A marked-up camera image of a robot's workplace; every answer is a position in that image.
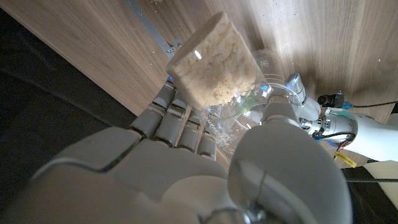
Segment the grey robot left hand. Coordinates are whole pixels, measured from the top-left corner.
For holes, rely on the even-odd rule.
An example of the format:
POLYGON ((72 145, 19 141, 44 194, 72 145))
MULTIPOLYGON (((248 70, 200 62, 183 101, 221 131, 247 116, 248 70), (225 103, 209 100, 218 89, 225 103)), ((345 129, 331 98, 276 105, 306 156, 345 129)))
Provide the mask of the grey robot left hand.
POLYGON ((314 140, 330 142, 332 146, 350 144, 356 137, 358 124, 342 113, 342 95, 322 95, 326 102, 319 104, 305 92, 299 73, 291 74, 284 82, 290 91, 288 99, 298 117, 299 126, 314 140))

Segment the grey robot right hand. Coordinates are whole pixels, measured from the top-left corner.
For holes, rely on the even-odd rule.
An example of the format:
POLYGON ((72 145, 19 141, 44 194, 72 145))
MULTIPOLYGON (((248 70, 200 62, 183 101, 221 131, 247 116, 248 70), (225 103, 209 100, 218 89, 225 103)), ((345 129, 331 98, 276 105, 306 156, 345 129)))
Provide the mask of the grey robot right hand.
POLYGON ((229 169, 188 150, 108 128, 43 166, 2 223, 351 223, 348 186, 300 127, 293 92, 260 89, 262 123, 229 169))

